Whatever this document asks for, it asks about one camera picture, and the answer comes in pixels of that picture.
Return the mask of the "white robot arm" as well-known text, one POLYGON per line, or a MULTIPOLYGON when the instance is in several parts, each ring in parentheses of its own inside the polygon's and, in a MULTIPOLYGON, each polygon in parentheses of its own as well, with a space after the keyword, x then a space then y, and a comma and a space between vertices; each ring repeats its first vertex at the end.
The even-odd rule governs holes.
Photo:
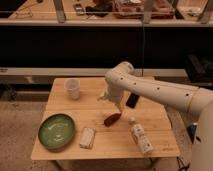
POLYGON ((122 110, 125 91, 143 96, 178 111, 199 117, 192 147, 189 171, 213 171, 213 90, 139 78, 134 67, 124 61, 105 74, 107 88, 100 99, 107 99, 122 110))

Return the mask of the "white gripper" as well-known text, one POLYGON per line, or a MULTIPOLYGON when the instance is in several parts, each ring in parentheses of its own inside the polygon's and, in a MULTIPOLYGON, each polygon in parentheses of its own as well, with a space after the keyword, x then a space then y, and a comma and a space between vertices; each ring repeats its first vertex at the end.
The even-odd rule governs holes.
POLYGON ((114 87, 108 87, 106 89, 106 96, 102 95, 98 97, 98 101, 100 100, 106 100, 106 97, 109 101, 115 103, 115 106, 118 108, 120 112, 123 112, 123 105, 121 104, 121 100, 123 97, 123 90, 114 88, 114 87))

